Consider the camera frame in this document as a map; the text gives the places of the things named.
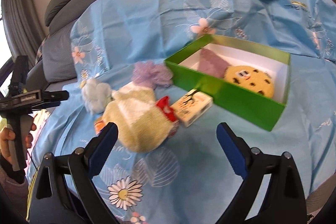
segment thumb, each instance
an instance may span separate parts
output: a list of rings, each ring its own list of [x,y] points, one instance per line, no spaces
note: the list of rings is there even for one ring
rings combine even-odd
[[[11,154],[9,153],[9,147],[8,147],[8,141],[14,140],[15,134],[13,131],[11,131],[8,128],[3,128],[0,133],[0,148],[1,148],[1,154],[7,158]]]

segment sleeve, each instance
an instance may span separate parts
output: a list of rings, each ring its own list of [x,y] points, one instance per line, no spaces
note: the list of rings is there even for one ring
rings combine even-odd
[[[17,211],[26,218],[27,214],[27,198],[28,198],[28,181],[26,177],[23,178],[22,183],[16,182],[13,178],[10,178],[3,165],[4,158],[0,159],[0,184],[7,194],[9,200],[13,203],[13,206]]]

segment green box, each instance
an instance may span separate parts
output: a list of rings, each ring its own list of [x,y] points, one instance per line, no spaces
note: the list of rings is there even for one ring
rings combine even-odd
[[[216,48],[224,46],[221,48],[234,52],[241,50],[243,56],[246,54],[250,59],[254,58],[256,65],[259,61],[264,62],[263,65],[269,61],[269,64],[281,67],[279,69],[281,72],[277,72],[274,79],[274,81],[278,79],[277,83],[283,86],[278,88],[281,90],[279,92],[281,99],[276,101],[267,98],[238,85],[198,72],[195,68],[180,65],[182,62],[186,62],[187,58],[195,58],[196,52],[205,46]],[[174,73],[174,85],[186,91],[198,89],[210,95],[216,105],[265,130],[271,131],[273,129],[286,107],[290,83],[290,54],[287,52],[232,37],[205,35],[167,58],[165,63]]]

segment yellow cookie toy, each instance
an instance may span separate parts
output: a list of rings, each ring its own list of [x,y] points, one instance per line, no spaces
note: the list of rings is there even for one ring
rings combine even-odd
[[[229,67],[224,80],[269,98],[274,95],[274,84],[270,76],[250,66]]]

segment human hand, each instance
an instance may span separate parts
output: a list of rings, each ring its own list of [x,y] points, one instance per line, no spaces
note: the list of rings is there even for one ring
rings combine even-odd
[[[36,130],[36,125],[33,123],[31,126],[31,131]],[[12,141],[15,139],[15,133],[10,130],[9,128],[3,128],[0,132],[0,152],[1,155],[10,163],[12,164],[12,157],[11,154],[9,153],[9,146],[8,146],[8,141]],[[26,136],[25,139],[26,142],[26,148],[31,148],[32,142],[33,142],[33,135],[30,133]]]

